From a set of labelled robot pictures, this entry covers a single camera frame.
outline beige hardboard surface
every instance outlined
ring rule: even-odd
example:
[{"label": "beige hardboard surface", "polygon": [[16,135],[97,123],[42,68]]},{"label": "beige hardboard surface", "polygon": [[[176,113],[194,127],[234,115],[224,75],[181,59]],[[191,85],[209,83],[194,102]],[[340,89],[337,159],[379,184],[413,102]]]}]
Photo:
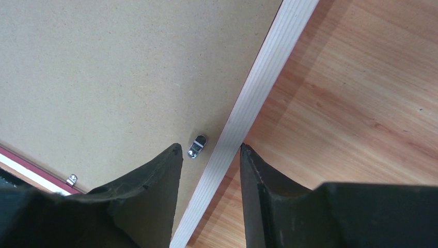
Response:
[{"label": "beige hardboard surface", "polygon": [[[438,185],[438,1],[321,0],[245,142],[294,181]],[[234,160],[189,247],[245,247]]]},{"label": "beige hardboard surface", "polygon": [[2,1],[0,143],[88,191],[203,133],[175,228],[280,2]]}]

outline white edge banding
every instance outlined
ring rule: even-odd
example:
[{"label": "white edge banding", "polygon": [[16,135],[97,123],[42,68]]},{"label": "white edge banding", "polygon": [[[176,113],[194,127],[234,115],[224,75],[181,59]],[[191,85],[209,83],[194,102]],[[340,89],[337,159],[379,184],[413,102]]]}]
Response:
[{"label": "white edge banding", "polygon": [[27,169],[26,167],[22,166],[21,164],[15,162],[14,160],[8,158],[7,156],[1,153],[0,153],[0,163],[5,164],[11,169],[14,169],[21,175],[27,177],[28,179],[34,181],[35,183],[41,185],[42,187],[48,189],[53,193],[59,193],[61,195],[71,195],[69,192],[61,189],[57,185],[51,183],[50,181],[46,180],[45,178],[41,177],[40,175],[34,173],[30,169]]},{"label": "white edge banding", "polygon": [[171,248],[186,247],[319,0],[284,0],[217,141]]}]

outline silver fastener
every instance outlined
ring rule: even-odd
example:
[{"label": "silver fastener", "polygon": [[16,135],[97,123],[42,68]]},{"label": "silver fastener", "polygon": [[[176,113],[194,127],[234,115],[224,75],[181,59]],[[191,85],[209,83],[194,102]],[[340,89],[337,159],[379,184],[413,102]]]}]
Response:
[{"label": "silver fastener", "polygon": [[75,174],[71,174],[70,177],[67,179],[66,184],[68,184],[70,187],[73,187],[76,182],[77,176]]},{"label": "silver fastener", "polygon": [[206,144],[207,144],[207,138],[204,135],[201,134],[198,135],[195,141],[193,141],[189,150],[187,151],[187,155],[189,155],[189,157],[192,159],[196,158]]}]

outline red stripe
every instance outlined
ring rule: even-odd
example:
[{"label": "red stripe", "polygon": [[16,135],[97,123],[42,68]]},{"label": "red stripe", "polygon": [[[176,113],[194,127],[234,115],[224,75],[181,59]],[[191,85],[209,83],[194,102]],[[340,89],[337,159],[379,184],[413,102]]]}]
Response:
[{"label": "red stripe", "polygon": [[61,189],[69,192],[70,194],[78,194],[81,193],[78,190],[69,187],[64,181],[59,180],[58,178],[52,176],[51,174],[43,171],[42,169],[40,169],[39,167],[37,167],[36,165],[30,163],[29,161],[19,157],[18,155],[12,153],[11,151],[5,149],[4,147],[0,146],[0,154],[3,154],[4,156],[6,156],[7,158],[9,158],[10,160],[20,164],[21,166],[23,166],[24,168],[34,172],[35,174],[39,175],[40,177],[44,178],[45,180],[53,183],[54,185],[60,187]]}]

